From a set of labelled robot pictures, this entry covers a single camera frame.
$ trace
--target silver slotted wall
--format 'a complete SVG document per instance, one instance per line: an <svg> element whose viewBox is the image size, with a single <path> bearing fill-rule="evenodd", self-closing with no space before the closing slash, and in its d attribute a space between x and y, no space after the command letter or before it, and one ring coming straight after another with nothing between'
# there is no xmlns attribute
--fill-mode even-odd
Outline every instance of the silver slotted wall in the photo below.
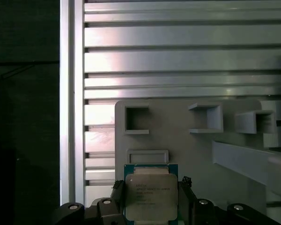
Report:
<svg viewBox="0 0 281 225"><path fill-rule="evenodd" d="M61 0L61 203L114 182L123 98L281 99L281 1Z"/></svg>

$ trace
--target rectangular slot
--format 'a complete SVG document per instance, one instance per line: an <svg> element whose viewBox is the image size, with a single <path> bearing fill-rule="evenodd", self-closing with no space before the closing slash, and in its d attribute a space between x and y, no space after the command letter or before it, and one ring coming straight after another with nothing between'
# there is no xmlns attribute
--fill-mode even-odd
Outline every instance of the rectangular slot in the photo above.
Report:
<svg viewBox="0 0 281 225"><path fill-rule="evenodd" d="M272 114L256 113L257 133L272 133Z"/></svg>
<svg viewBox="0 0 281 225"><path fill-rule="evenodd" d="M188 107L195 117L203 118L196 128L189 129L189 133L222 133L223 113L221 104L195 103Z"/></svg>
<svg viewBox="0 0 281 225"><path fill-rule="evenodd" d="M235 117L236 131L244 134L276 133L276 119L273 111L255 110L239 113Z"/></svg>
<svg viewBox="0 0 281 225"><path fill-rule="evenodd" d="M150 112L148 106L126 106L125 134L149 134Z"/></svg>
<svg viewBox="0 0 281 225"><path fill-rule="evenodd" d="M128 150L128 164L168 163L168 150Z"/></svg>

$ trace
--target metal screw head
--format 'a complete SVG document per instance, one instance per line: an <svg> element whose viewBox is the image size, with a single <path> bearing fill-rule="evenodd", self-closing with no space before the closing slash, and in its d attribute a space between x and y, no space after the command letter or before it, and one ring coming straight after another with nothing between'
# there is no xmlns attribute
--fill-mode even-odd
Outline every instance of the metal screw head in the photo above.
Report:
<svg viewBox="0 0 281 225"><path fill-rule="evenodd" d="M241 205L235 205L234 208L236 210L244 210L244 208Z"/></svg>
<svg viewBox="0 0 281 225"><path fill-rule="evenodd" d="M111 201L105 200L105 201L103 201L103 203L104 203L104 204L109 204L109 203L111 203Z"/></svg>
<svg viewBox="0 0 281 225"><path fill-rule="evenodd" d="M69 207L69 209L71 209L71 210L75 210L75 209L77 209L77 208L78 208L77 205L71 205L71 206Z"/></svg>
<svg viewBox="0 0 281 225"><path fill-rule="evenodd" d="M199 201L202 205L207 205L208 204L208 201L206 201L205 199L201 199Z"/></svg>

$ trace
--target dark background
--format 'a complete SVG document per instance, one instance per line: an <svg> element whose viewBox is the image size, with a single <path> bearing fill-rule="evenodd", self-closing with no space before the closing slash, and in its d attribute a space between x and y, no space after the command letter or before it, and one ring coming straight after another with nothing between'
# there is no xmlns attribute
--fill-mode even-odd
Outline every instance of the dark background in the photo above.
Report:
<svg viewBox="0 0 281 225"><path fill-rule="evenodd" d="M59 60L59 0L0 0L0 62L44 60ZM41 224L59 205L59 64L0 82L3 205L3 222L19 225Z"/></svg>

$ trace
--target black cable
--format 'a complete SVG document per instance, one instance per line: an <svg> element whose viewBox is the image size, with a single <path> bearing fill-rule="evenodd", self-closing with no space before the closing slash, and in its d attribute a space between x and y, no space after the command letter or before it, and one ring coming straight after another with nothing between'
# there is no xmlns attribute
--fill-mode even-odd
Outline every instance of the black cable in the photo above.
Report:
<svg viewBox="0 0 281 225"><path fill-rule="evenodd" d="M3 66L50 65L50 64L59 64L59 60L53 60L53 61L28 61L28 62L0 62L0 67L3 67Z"/></svg>
<svg viewBox="0 0 281 225"><path fill-rule="evenodd" d="M0 74L0 78L1 78L1 79L4 79L4 77L3 77L4 75L10 74L10 73L12 73L12 72L14 72L14 71L17 71L17 70L22 69L22 68L25 68L25 67L27 67L27 66L21 66L21 67L17 67L17 68L15 68L15 69L9 70L9 71L7 71L6 73Z"/></svg>
<svg viewBox="0 0 281 225"><path fill-rule="evenodd" d="M22 72L24 72L24 71L26 71L26 70L28 70L28 69L31 69L31 68L33 68L35 65L31 65L31 66L29 66L29 67L25 67L24 69L22 69L22 70L20 70L20 71L18 71L18 72L16 72L16 73L14 73L14 74L12 74L12 75L10 75L10 76L6 76L6 77L3 77L2 75L1 75L1 79L2 80L6 80L6 79L8 79L8 78L10 78L10 77L13 77L13 76L15 76L15 75L17 75L17 74L19 74L19 73L22 73ZM12 72L14 72L14 71L17 71L16 69L13 69L12 71L10 71L10 72L7 72L7 73L4 73L4 75L6 75L6 74L10 74L10 73L12 73Z"/></svg>

